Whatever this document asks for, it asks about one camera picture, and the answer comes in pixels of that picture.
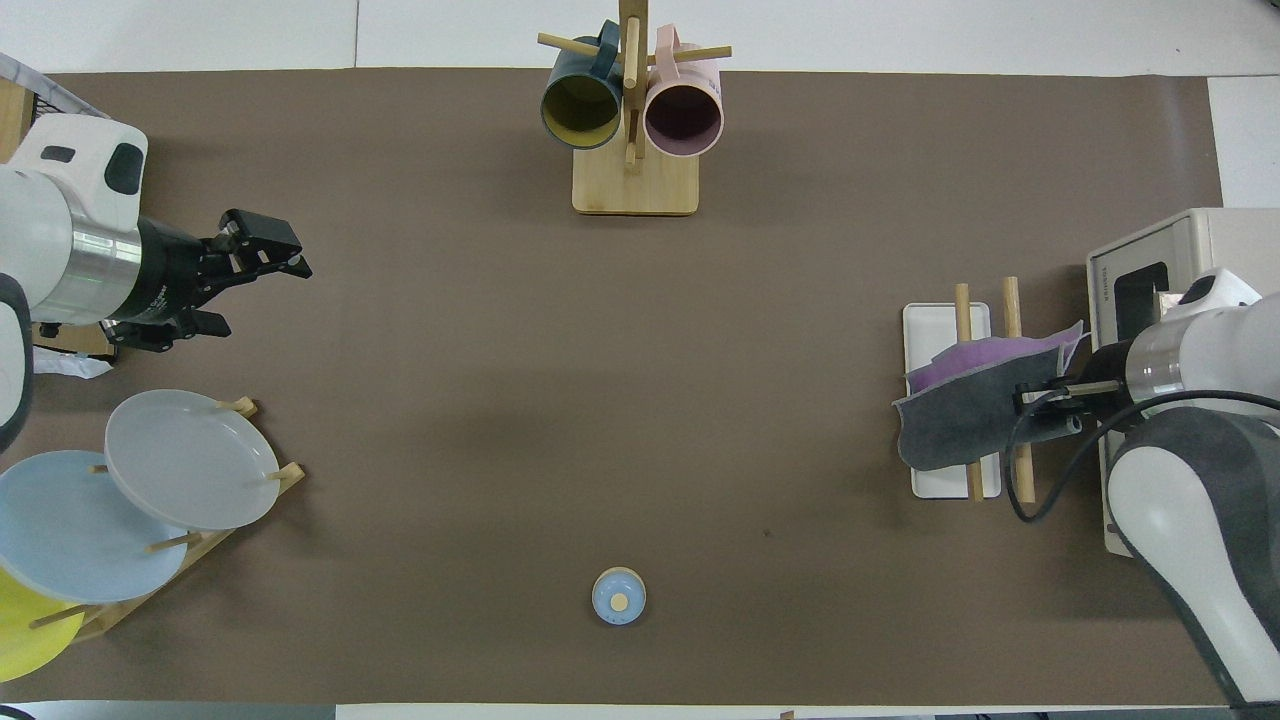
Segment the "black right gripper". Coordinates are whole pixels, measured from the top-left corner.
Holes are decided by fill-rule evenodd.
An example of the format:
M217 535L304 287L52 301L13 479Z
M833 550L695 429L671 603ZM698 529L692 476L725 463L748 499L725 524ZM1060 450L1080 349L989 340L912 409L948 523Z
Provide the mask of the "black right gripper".
M1123 341L1097 348L1082 373L1048 380L1025 382L1015 386L1020 416L1074 416L1108 420L1135 404L1126 382L1126 363L1133 341ZM1093 393L1069 396L1066 387L1085 386Z

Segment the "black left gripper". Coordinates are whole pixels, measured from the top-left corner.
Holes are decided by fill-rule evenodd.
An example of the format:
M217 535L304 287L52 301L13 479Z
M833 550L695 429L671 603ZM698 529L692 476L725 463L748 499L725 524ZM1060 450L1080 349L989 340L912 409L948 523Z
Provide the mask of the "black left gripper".
M221 314L192 310L205 304L198 292L209 282L201 275L225 275L227 256L233 281L271 273L314 275L297 233L275 217L227 210L214 238L216 252L209 242L147 217L138 219L137 231L141 261L134 286L119 306L120 322L102 322L106 340L118 347L163 354L179 340L229 337L230 325Z

